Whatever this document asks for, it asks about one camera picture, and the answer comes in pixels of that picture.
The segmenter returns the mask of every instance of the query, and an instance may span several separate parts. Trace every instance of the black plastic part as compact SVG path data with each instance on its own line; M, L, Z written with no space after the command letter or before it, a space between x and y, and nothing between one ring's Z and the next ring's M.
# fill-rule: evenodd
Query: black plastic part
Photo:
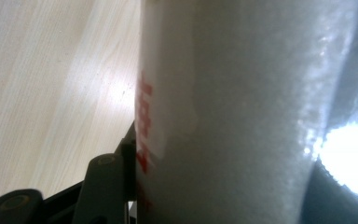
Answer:
M0 224L36 223L34 214L42 202L42 194L35 189L15 190L0 197Z
M89 163L86 178L43 201L34 189L0 197L0 224L136 224L128 201L136 200L133 124L115 154Z
M115 154L105 154L94 158L89 163L73 223L127 223L123 192L123 158Z
M83 182L57 193L44 202L41 216L47 224L67 224L72 222L77 199Z

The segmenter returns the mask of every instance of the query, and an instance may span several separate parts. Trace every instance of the white foam roll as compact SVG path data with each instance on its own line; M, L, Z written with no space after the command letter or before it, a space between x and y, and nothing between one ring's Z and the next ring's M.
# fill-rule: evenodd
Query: white foam roll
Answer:
M358 0L144 0L138 222L297 223Z

